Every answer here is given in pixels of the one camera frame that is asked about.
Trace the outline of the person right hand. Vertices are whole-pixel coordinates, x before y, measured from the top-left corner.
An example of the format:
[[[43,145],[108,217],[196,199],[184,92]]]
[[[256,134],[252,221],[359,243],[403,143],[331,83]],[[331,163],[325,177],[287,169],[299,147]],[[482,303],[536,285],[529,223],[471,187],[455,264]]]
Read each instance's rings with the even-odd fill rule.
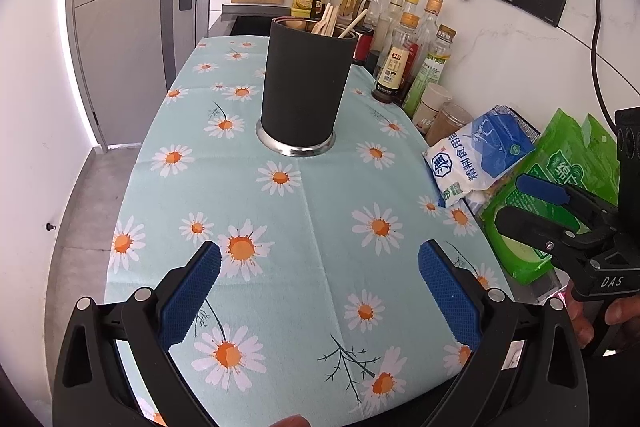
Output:
[[[579,347],[584,349],[591,343],[594,329],[588,317],[585,316],[584,304],[573,298],[573,283],[565,291],[565,302],[568,316],[572,322]],[[605,312],[605,323],[610,326],[620,325],[611,347],[614,350],[624,350],[639,343],[640,297],[616,299]]]

